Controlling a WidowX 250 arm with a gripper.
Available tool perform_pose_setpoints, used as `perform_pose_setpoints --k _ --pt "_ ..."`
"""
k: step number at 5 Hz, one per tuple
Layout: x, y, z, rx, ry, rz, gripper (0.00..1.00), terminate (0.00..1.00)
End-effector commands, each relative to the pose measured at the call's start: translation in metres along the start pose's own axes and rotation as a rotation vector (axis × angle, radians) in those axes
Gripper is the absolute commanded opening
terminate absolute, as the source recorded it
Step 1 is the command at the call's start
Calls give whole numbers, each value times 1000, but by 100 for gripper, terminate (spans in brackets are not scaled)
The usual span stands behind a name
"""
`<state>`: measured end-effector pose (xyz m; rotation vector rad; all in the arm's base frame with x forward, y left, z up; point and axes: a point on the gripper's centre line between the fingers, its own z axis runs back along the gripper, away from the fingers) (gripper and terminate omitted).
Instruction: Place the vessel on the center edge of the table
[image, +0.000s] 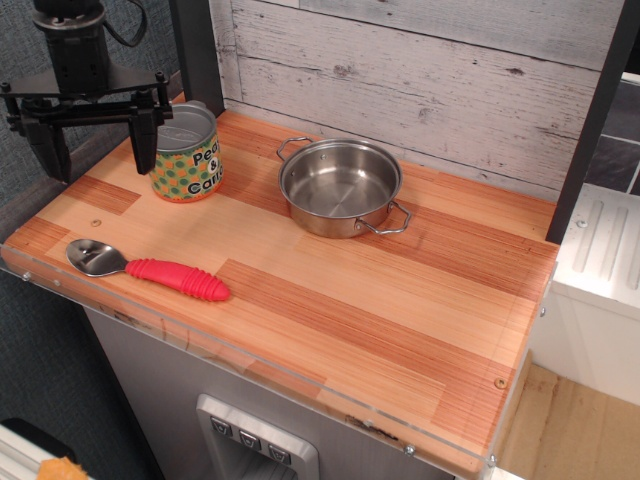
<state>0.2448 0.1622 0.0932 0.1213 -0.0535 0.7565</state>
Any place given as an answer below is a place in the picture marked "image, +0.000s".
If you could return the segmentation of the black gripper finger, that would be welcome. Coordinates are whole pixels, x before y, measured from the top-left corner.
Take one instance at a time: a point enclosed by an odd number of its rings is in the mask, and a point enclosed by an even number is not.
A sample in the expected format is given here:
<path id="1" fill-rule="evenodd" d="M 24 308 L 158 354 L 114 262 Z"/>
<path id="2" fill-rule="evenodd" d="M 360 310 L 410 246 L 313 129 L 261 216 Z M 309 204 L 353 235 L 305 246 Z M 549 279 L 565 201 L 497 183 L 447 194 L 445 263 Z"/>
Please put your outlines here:
<path id="1" fill-rule="evenodd" d="M 43 169 L 50 178 L 69 183 L 71 158 L 63 130 L 37 119 L 23 121 L 25 136 Z"/>
<path id="2" fill-rule="evenodd" d="M 161 115 L 154 108 L 130 108 L 130 139 L 136 169 L 140 175 L 148 174 L 155 167 L 157 129 L 160 124 Z"/>

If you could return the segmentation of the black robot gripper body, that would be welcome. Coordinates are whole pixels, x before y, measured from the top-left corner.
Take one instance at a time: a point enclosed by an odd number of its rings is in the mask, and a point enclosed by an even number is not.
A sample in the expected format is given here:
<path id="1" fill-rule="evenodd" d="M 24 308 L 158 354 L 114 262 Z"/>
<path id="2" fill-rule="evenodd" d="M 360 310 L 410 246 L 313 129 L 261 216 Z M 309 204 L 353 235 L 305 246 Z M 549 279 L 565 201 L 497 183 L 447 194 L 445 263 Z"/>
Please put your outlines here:
<path id="1" fill-rule="evenodd" d="M 163 73 L 111 60 L 106 36 L 125 40 L 104 13 L 35 13 L 33 23 L 52 68 L 1 84 L 12 130 L 127 123 L 134 135 L 154 136 L 172 117 Z"/>

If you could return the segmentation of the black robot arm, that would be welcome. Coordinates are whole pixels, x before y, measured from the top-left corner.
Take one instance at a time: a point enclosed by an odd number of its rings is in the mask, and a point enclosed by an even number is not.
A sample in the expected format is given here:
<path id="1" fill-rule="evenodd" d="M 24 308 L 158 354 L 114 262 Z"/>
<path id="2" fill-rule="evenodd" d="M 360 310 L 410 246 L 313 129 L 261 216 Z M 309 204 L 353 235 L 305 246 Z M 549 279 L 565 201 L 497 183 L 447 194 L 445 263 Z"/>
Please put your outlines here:
<path id="1" fill-rule="evenodd" d="M 99 1 L 37 1 L 34 25 L 44 34 L 51 69 L 1 85 L 11 130 L 25 137 L 47 175 L 67 183 L 68 127 L 125 123 L 139 174 L 156 163 L 158 129 L 172 118 L 168 79 L 112 62 L 116 33 Z"/>

